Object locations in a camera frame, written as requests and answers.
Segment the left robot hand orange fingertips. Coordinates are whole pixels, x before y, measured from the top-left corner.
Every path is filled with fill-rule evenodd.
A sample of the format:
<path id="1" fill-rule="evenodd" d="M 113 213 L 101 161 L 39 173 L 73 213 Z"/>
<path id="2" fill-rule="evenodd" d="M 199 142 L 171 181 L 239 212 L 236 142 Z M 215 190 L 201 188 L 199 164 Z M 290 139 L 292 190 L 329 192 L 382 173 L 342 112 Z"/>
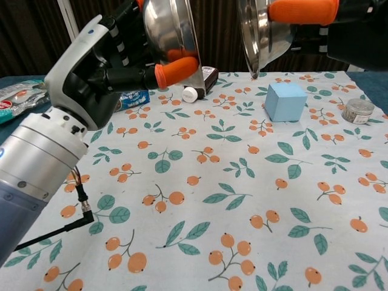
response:
<path id="1" fill-rule="evenodd" d="M 45 77 L 52 106 L 89 131 L 103 128 L 122 92 L 201 85 L 188 1 L 125 1 L 94 17 Z"/>

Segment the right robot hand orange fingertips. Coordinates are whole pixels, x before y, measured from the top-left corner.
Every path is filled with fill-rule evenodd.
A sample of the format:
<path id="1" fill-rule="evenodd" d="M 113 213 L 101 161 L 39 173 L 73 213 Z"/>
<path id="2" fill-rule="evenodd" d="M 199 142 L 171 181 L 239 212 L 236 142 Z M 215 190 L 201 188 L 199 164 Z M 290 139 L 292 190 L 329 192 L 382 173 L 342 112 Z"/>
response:
<path id="1" fill-rule="evenodd" d="M 328 27 L 327 55 L 366 70 L 387 70 L 387 1 L 275 1 L 269 18 Z"/>

